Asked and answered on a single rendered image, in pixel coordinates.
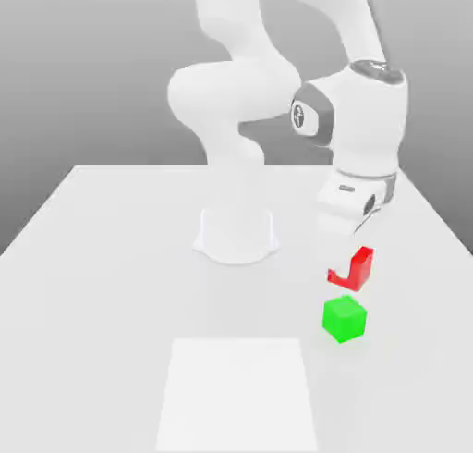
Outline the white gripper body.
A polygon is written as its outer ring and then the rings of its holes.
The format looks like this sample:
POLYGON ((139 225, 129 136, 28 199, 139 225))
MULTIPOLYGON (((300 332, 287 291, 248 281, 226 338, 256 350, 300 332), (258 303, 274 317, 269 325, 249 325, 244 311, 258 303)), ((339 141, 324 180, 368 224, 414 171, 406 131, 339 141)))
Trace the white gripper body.
POLYGON ((383 208, 380 202, 317 202, 317 223, 327 232, 350 236, 383 208))

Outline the small green cube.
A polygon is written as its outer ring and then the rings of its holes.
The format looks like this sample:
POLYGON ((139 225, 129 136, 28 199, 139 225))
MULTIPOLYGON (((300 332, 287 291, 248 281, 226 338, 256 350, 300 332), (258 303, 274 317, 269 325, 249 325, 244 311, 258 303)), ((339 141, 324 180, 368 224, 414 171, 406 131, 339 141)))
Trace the small green cube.
POLYGON ((338 343, 365 333, 368 311, 350 295, 327 300, 322 308, 322 327, 338 343))

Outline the small red cube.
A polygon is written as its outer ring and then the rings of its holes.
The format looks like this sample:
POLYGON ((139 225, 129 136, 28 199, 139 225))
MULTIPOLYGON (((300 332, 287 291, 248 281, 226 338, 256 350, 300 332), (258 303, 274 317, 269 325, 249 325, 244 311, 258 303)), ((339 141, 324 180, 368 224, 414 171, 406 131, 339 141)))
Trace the small red cube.
POLYGON ((342 288, 358 292, 370 277, 374 249, 362 246, 351 257, 348 276, 342 278, 334 270, 329 269, 327 281, 342 288))

